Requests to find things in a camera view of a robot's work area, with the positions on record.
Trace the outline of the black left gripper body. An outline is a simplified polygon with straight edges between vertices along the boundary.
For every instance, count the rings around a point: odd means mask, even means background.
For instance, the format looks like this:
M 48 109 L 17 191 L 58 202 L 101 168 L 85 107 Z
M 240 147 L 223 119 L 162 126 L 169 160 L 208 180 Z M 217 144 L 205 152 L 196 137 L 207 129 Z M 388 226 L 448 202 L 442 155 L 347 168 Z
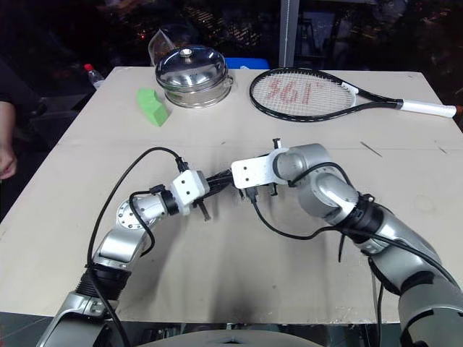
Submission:
M 208 177 L 206 181 L 209 186 L 209 191 L 205 193 L 202 197 L 197 198 L 193 202 L 192 206 L 194 208 L 198 207 L 204 199 L 212 197 L 213 195 L 218 194 L 220 192 L 220 177 L 218 174 Z

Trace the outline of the bystander bare hand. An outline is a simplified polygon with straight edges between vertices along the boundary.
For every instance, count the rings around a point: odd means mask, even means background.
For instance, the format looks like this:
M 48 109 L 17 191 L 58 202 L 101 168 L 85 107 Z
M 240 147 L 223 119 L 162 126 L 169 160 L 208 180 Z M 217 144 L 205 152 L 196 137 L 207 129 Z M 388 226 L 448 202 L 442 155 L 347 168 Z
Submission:
M 14 154 L 12 144 L 1 141 L 1 180 L 14 176 L 17 172 L 17 157 Z

